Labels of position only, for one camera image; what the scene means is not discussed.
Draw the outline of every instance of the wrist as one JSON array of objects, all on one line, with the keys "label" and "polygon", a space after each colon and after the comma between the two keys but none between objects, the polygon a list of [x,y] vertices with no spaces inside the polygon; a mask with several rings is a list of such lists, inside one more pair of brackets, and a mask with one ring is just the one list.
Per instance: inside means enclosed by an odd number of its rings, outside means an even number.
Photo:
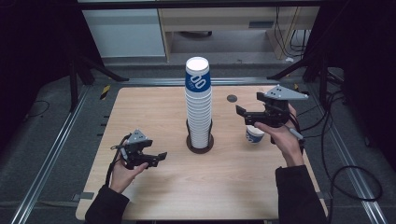
[{"label": "wrist", "polygon": [[304,165],[304,158],[300,150],[292,153],[283,153],[283,158],[285,158],[288,167]]},{"label": "wrist", "polygon": [[123,193],[124,192],[123,188],[120,188],[120,187],[117,187],[117,186],[111,185],[111,184],[110,184],[110,189],[116,191],[117,193]]}]

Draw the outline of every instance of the metal rail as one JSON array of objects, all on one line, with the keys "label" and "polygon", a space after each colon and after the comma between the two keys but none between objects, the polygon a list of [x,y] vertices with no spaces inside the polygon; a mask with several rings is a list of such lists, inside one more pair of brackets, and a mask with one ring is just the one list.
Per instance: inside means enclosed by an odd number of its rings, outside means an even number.
[{"label": "metal rail", "polygon": [[[317,92],[311,85],[308,85],[308,89],[311,89],[310,92]],[[318,97],[315,94],[312,94],[312,97],[319,104]],[[324,111],[322,107],[319,107],[320,113],[324,115]],[[337,128],[334,124],[330,127],[330,137],[332,142],[335,144],[335,149],[341,159],[341,162],[344,165],[357,165],[352,155],[349,153],[346,144],[344,143],[341,134],[338,132]],[[374,198],[374,194],[371,191],[367,181],[365,180],[362,172],[360,170],[348,169],[346,170],[349,179],[356,190],[356,193],[361,198]],[[375,224],[388,224],[387,219],[385,218],[381,208],[379,207],[378,202],[361,202],[364,210],[367,213],[367,216],[370,218],[372,223]]]},{"label": "metal rail", "polygon": [[[293,82],[302,78],[288,78]],[[231,85],[275,85],[277,80],[269,80],[266,77],[212,77],[210,82],[214,86]],[[185,78],[131,78],[129,81],[120,82],[121,85],[131,86],[184,86]]]},{"label": "metal rail", "polygon": [[37,176],[35,177],[35,181],[33,182],[32,186],[29,188],[28,192],[24,196],[21,204],[19,205],[17,211],[14,214],[14,217],[11,220],[12,224],[16,223],[25,223],[27,218],[29,217],[30,213],[37,202],[38,196],[41,193],[41,190],[44,188],[44,185],[47,182],[47,179],[50,175],[50,172],[55,165],[55,162],[58,159],[59,154],[62,151],[64,146],[64,142],[69,135],[73,124],[76,121],[76,118],[79,114],[82,105],[85,102],[86,95],[90,87],[84,86],[81,90],[81,94],[79,96],[80,100],[73,112],[70,112],[67,116],[66,121],[64,122],[64,126],[60,130],[58,136],[55,139],[54,144],[52,145],[47,158],[44,160],[43,165],[41,166]]}]

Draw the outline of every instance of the stack of paper cups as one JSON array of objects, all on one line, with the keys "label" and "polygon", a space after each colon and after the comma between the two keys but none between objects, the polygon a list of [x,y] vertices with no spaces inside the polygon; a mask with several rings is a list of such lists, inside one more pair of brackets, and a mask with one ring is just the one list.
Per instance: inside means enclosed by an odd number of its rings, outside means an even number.
[{"label": "stack of paper cups", "polygon": [[212,121],[212,86],[207,59],[194,57],[187,60],[185,92],[191,145],[195,148],[208,147]]}]

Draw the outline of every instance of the black cable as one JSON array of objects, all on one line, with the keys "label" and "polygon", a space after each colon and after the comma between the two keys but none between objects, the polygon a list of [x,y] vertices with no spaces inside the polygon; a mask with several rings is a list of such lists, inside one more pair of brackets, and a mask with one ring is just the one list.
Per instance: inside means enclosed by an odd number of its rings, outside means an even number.
[{"label": "black cable", "polygon": [[[301,55],[293,55],[293,54],[290,54],[290,53],[288,53],[288,51],[286,50],[285,42],[284,42],[284,39],[283,39],[282,32],[281,32],[281,30],[280,30],[280,26],[279,26],[278,20],[279,20],[279,7],[276,7],[276,20],[275,20],[275,26],[274,26],[274,35],[275,35],[275,39],[276,39],[277,44],[278,44],[278,45],[280,46],[280,48],[282,49],[282,53],[285,54],[285,55],[288,56],[288,57],[291,57],[291,58],[301,56]],[[281,40],[282,44],[280,44],[279,39],[278,39],[277,36],[276,36],[276,28],[277,28],[277,30],[279,31],[280,40]]]},{"label": "black cable", "polygon": [[317,107],[319,107],[319,106],[320,106],[320,105],[315,105],[315,106],[313,106],[313,107],[311,107],[311,108],[305,110],[304,112],[301,112],[300,114],[297,114],[297,117],[300,117],[301,115],[306,114],[306,113],[308,113],[309,111],[311,111],[311,110],[313,110],[313,109],[315,109],[315,108],[317,108]]},{"label": "black cable", "polygon": [[[333,99],[334,95],[335,94],[332,94],[330,96],[329,101],[328,101],[331,104],[334,102],[334,99]],[[326,126],[327,126],[327,123],[329,121],[329,118],[332,116],[331,107],[332,107],[332,105],[328,105],[328,113],[327,113],[326,119],[325,119],[323,127],[322,127],[322,131],[321,131],[322,135],[321,135],[321,138],[320,138],[320,151],[321,151],[321,159],[322,159],[322,163],[323,163],[323,168],[325,170],[326,176],[331,181],[330,194],[332,195],[332,198],[331,198],[331,201],[330,201],[330,208],[329,208],[330,212],[329,212],[329,215],[328,215],[328,223],[329,224],[332,222],[332,211],[333,211],[333,204],[334,204],[334,202],[333,202],[333,191],[334,191],[334,188],[338,189],[341,193],[343,193],[344,195],[346,195],[347,197],[349,197],[351,199],[365,201],[365,202],[375,202],[378,199],[380,199],[382,197],[382,194],[383,194],[382,185],[379,182],[379,180],[372,173],[370,173],[369,171],[367,171],[366,169],[364,169],[362,167],[354,166],[354,165],[342,166],[341,168],[336,170],[336,172],[334,173],[333,176],[330,175],[328,167],[327,167],[327,164],[326,164],[325,156],[324,156],[324,135],[325,135],[325,130],[326,130]],[[361,197],[355,196],[355,195],[353,195],[351,193],[348,193],[346,190],[342,189],[341,187],[339,187],[338,185],[335,184],[336,177],[343,170],[351,169],[351,168],[362,170],[363,172],[365,172],[367,175],[369,175],[376,182],[376,184],[379,187],[379,192],[374,198],[361,198]]]},{"label": "black cable", "polygon": [[[304,40],[303,40],[303,44],[300,44],[300,41],[298,40],[297,34],[298,34],[298,30],[294,30],[294,31],[293,31],[293,34],[291,35],[290,42],[289,42],[290,48],[291,48],[292,50],[294,50],[294,51],[297,51],[297,52],[304,52],[304,51],[305,51],[305,47],[306,47],[306,44],[305,44],[306,30],[304,30]],[[299,45],[293,45],[292,40],[293,40],[294,36],[296,36],[295,39],[297,40],[297,43],[298,43]]]},{"label": "black cable", "polygon": [[324,112],[323,116],[321,117],[321,119],[318,120],[316,123],[314,123],[314,124],[308,126],[307,128],[301,129],[302,132],[305,132],[305,131],[308,131],[308,130],[310,130],[310,129],[313,129],[313,128],[317,127],[317,126],[325,119],[325,117],[327,116],[327,114],[328,114],[328,112],[329,112],[329,110],[330,110],[330,108],[331,108],[331,106],[332,106],[332,103],[334,103],[335,101],[337,101],[337,100],[339,100],[339,99],[342,99],[341,97],[340,97],[340,98],[337,98],[337,99],[335,99],[335,100],[333,99],[333,97],[334,97],[336,94],[338,94],[338,93],[341,93],[341,91],[336,91],[336,92],[332,93],[332,94],[331,94],[331,97],[328,98],[328,100],[327,100],[327,102],[326,102],[326,104],[325,104],[325,106],[324,106],[324,107],[325,107],[325,112]]},{"label": "black cable", "polygon": [[113,158],[113,162],[111,162],[111,163],[108,165],[107,174],[106,174],[106,182],[105,182],[105,185],[108,186],[108,187],[110,186],[110,177],[111,177],[111,173],[113,173],[114,165],[116,164],[117,161],[119,161],[119,160],[117,160],[117,157],[119,156],[119,153],[120,153],[120,150],[121,150],[121,148],[122,148],[122,146],[123,146],[123,143],[124,143],[124,141],[127,140],[130,136],[131,136],[130,134],[125,135],[125,136],[122,138],[122,140],[121,140],[121,142],[120,142],[120,144],[119,144],[118,146],[114,146],[114,147],[111,148],[111,149],[116,149],[116,150],[117,150],[117,153],[116,153],[116,155],[115,155],[114,158]]},{"label": "black cable", "polygon": [[29,115],[28,118],[33,118],[33,117],[40,116],[40,115],[44,114],[50,108],[50,103],[48,101],[40,100],[40,101],[35,101],[34,104],[35,103],[46,103],[47,107],[44,109],[44,111],[42,111],[42,112],[40,112],[38,114]]},{"label": "black cable", "polygon": [[293,114],[289,114],[289,120],[291,121],[291,123],[293,123],[293,125],[294,125],[294,127],[296,128],[296,131],[298,132],[298,133],[301,133],[301,130],[300,130],[300,124],[299,124],[299,122],[298,122],[298,120],[297,120],[297,117],[295,116],[295,115],[293,115]]}]

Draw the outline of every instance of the cable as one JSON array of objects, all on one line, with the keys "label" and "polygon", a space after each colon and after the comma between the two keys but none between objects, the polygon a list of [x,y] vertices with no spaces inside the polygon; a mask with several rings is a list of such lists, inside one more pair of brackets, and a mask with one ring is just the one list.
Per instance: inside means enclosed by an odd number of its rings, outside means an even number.
[{"label": "cable", "polygon": [[297,115],[297,117],[300,117],[301,115],[306,114],[306,113],[308,113],[309,111],[311,111],[311,110],[313,110],[313,109],[315,109],[315,108],[317,108],[317,107],[319,107],[319,105],[315,105],[315,106],[313,106],[313,107],[311,107],[311,108],[305,110],[304,112],[301,112],[300,114]]},{"label": "cable", "polygon": [[331,93],[331,97],[330,98],[328,98],[328,101],[326,102],[326,104],[325,104],[325,113],[324,113],[324,115],[321,117],[321,119],[320,120],[318,120],[315,124],[313,124],[313,125],[311,125],[311,126],[308,126],[307,128],[304,128],[304,129],[301,129],[301,131],[302,132],[304,132],[304,131],[308,131],[308,130],[310,130],[310,129],[313,129],[313,128],[315,128],[315,127],[317,127],[324,119],[325,119],[325,117],[327,116],[327,114],[328,114],[328,112],[329,112],[329,110],[330,110],[330,108],[331,108],[331,106],[332,106],[332,103],[334,103],[335,101],[337,101],[337,100],[339,100],[339,99],[342,99],[341,97],[340,98],[337,98],[337,99],[333,99],[333,97],[336,95],[336,94],[338,94],[338,93],[341,93],[341,91],[336,91],[336,92],[334,92],[334,93]]},{"label": "cable", "polygon": [[[293,31],[293,34],[291,35],[290,42],[289,42],[290,48],[291,48],[292,50],[294,50],[294,51],[297,51],[297,52],[304,52],[304,51],[305,51],[305,47],[306,47],[306,44],[305,44],[306,30],[304,30],[304,40],[303,40],[303,44],[300,44],[300,41],[298,40],[297,34],[298,34],[298,30],[294,30],[294,31]],[[292,40],[293,40],[294,36],[296,36],[296,40],[297,40],[297,43],[298,43],[299,45],[293,45],[293,44],[292,44]]]},{"label": "cable", "polygon": [[[335,102],[335,101],[338,100],[338,99],[342,99],[342,98],[341,98],[341,97],[340,97],[340,98],[337,98],[337,99],[335,99],[335,100],[332,100],[332,102]],[[312,128],[318,126],[318,125],[324,120],[324,118],[326,117],[326,114],[327,114],[327,113],[328,113],[328,112],[326,111],[325,114],[322,116],[322,118],[321,118],[319,121],[317,121],[317,122],[316,122],[315,124],[313,124],[312,126],[310,126],[310,127],[308,127],[308,128],[305,128],[304,131],[309,130],[309,129],[312,129]],[[318,135],[307,136],[306,138],[321,137],[323,134],[327,133],[331,128],[332,128],[332,122],[330,123],[329,128],[328,128],[324,133],[320,133],[320,134],[318,134]]]},{"label": "cable", "polygon": [[44,109],[44,111],[42,111],[42,112],[40,112],[38,114],[29,115],[29,116],[27,116],[27,118],[33,118],[33,117],[40,116],[40,115],[44,114],[50,108],[50,103],[48,101],[40,100],[40,101],[35,101],[34,104],[35,103],[46,103],[47,107]]},{"label": "cable", "polygon": [[[382,197],[383,194],[383,189],[382,189],[382,185],[379,182],[379,180],[369,171],[367,171],[366,169],[359,167],[359,166],[354,166],[354,165],[347,165],[347,166],[342,166],[341,168],[337,169],[336,172],[334,173],[333,176],[330,175],[327,164],[326,164],[326,160],[325,160],[325,155],[324,155],[324,135],[325,135],[325,130],[326,130],[326,126],[327,123],[329,121],[329,118],[332,116],[332,112],[331,112],[331,107],[332,107],[332,103],[334,102],[334,93],[331,94],[329,101],[330,104],[328,105],[328,110],[327,110],[327,115],[326,115],[326,119],[324,121],[323,127],[322,127],[322,131],[321,131],[321,138],[320,138],[320,151],[321,151],[321,159],[322,159],[322,163],[323,163],[323,168],[325,170],[326,176],[328,177],[328,179],[331,181],[331,190],[330,190],[330,194],[332,195],[331,201],[330,201],[330,212],[328,215],[328,223],[332,223],[332,212],[333,212],[333,205],[334,205],[334,201],[333,201],[333,192],[334,189],[338,189],[341,193],[343,193],[344,195],[346,195],[347,197],[351,198],[351,199],[355,199],[355,200],[360,200],[360,201],[365,201],[365,202],[375,202],[378,199],[380,199]],[[361,198],[358,196],[355,196],[351,193],[348,193],[346,190],[342,189],[341,187],[339,187],[338,185],[335,184],[335,179],[336,177],[341,174],[342,171],[344,171],[345,169],[359,169],[362,170],[364,173],[366,173],[368,176],[370,176],[375,183],[378,185],[379,188],[379,192],[376,196],[374,196],[374,198]]]},{"label": "cable", "polygon": [[[280,48],[281,48],[281,50],[282,50],[282,53],[285,54],[285,55],[288,56],[288,57],[291,57],[291,58],[301,56],[301,54],[300,54],[300,55],[290,54],[290,53],[288,53],[288,51],[286,50],[285,42],[284,42],[284,39],[283,39],[282,32],[281,32],[281,30],[280,30],[280,26],[279,26],[278,20],[279,20],[279,7],[276,7],[276,22],[275,22],[275,26],[274,26],[274,35],[275,35],[275,39],[276,39],[277,44],[280,46]],[[277,27],[277,30],[279,31],[280,39],[281,39],[282,44],[280,44],[279,39],[278,39],[277,36],[276,36],[276,27]]]},{"label": "cable", "polygon": [[113,173],[114,165],[116,164],[117,161],[119,161],[119,160],[117,160],[117,158],[119,157],[120,149],[122,148],[125,140],[127,140],[130,136],[131,136],[131,133],[128,134],[128,135],[125,135],[122,138],[122,140],[121,140],[121,142],[120,142],[120,144],[118,146],[114,146],[114,147],[111,148],[111,149],[116,149],[117,153],[116,153],[116,155],[113,158],[113,162],[111,162],[108,165],[107,174],[106,174],[106,181],[105,181],[105,185],[108,186],[108,187],[110,187],[110,177],[111,177],[111,173]]}]

